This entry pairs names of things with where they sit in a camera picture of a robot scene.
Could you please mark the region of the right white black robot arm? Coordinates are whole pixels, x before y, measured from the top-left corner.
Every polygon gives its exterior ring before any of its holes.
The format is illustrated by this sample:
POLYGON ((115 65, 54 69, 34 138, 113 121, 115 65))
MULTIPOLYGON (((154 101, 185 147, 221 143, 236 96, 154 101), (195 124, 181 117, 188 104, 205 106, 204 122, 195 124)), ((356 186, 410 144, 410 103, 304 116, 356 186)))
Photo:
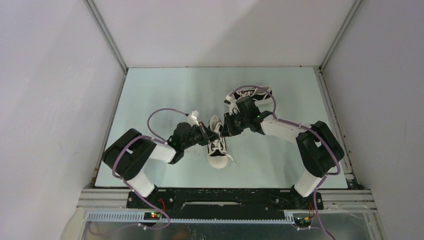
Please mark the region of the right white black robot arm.
POLYGON ((253 133, 281 138, 298 147, 305 171, 294 184, 291 204, 304 209, 311 202, 315 191, 328 171, 336 167, 341 172, 339 161, 345 153, 328 125, 323 121, 314 124, 295 123, 277 118, 274 112, 260 111, 250 96, 235 99, 226 96, 229 112, 224 114, 222 137, 240 135, 245 129, 253 133))

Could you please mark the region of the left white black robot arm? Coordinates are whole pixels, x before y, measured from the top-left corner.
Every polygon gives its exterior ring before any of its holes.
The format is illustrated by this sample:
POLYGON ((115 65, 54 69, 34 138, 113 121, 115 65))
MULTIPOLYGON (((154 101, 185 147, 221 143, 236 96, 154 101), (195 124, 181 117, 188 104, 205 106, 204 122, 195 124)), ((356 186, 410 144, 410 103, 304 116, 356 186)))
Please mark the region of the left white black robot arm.
POLYGON ((220 134, 208 129, 203 122, 190 125, 179 123, 168 140, 153 139, 131 128, 110 145, 101 160, 112 170, 112 175, 139 194, 138 201, 145 208, 153 208, 158 202, 157 186, 142 168, 148 160, 176 164, 184 151, 192 146, 217 140, 220 134))

